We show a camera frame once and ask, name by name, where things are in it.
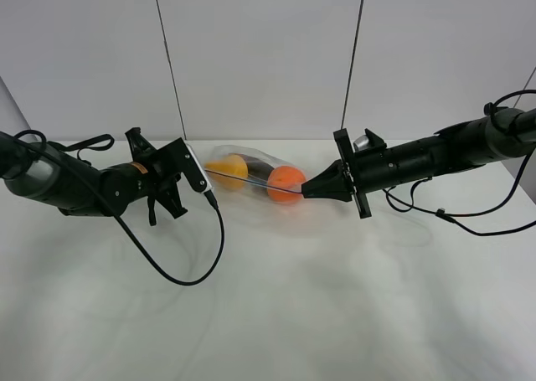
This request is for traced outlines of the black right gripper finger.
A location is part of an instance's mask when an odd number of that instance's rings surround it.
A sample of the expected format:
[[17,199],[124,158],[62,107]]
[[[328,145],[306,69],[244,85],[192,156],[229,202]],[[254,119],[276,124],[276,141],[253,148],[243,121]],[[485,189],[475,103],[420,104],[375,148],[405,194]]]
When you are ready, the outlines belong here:
[[351,202],[353,199],[353,186],[345,173],[341,161],[334,161],[328,168],[316,177],[301,185],[303,198],[332,199],[342,202]]

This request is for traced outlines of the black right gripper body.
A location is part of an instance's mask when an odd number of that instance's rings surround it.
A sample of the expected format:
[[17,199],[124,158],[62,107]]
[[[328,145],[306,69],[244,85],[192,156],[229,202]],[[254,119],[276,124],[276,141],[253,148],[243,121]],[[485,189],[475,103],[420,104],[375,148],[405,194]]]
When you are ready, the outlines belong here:
[[367,194],[382,188],[378,174],[373,174],[374,165],[380,164],[383,150],[367,150],[355,152],[353,143],[346,128],[333,133],[345,173],[353,186],[353,200],[356,203],[361,219],[372,216]]

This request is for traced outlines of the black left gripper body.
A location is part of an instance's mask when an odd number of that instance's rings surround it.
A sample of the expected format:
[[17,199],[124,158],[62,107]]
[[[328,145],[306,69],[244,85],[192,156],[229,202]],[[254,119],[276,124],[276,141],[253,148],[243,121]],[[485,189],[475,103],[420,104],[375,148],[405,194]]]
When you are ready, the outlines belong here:
[[142,173],[142,195],[147,197],[150,225],[157,224],[156,203],[162,205],[174,219],[188,211],[182,205],[177,182],[181,178],[180,167],[166,162],[164,147],[156,149],[142,134],[140,127],[126,132],[126,140],[131,152],[131,165]]

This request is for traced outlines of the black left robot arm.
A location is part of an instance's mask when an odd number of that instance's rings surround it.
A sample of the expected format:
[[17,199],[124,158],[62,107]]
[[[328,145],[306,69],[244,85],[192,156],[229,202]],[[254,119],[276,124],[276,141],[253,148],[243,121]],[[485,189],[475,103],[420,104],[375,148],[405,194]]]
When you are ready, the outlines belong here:
[[144,198],[151,226],[157,223],[157,204],[175,219],[187,212],[177,186],[183,164],[172,157],[185,148],[181,139],[157,149],[133,127],[126,132],[131,161],[97,169],[71,154],[111,148],[115,140],[109,134],[71,146],[49,142],[38,131],[37,142],[23,142],[23,135],[1,135],[1,178],[14,195],[56,207],[65,216],[87,217],[120,216]]

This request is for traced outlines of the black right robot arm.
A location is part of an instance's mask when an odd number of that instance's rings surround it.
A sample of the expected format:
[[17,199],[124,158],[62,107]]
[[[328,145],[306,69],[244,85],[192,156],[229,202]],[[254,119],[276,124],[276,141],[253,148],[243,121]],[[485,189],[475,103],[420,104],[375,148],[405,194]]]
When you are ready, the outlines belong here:
[[368,193],[522,157],[535,149],[535,112],[491,108],[483,118],[448,126],[433,136],[388,147],[370,130],[356,141],[335,131],[340,158],[301,186],[304,198],[354,201],[371,217]]

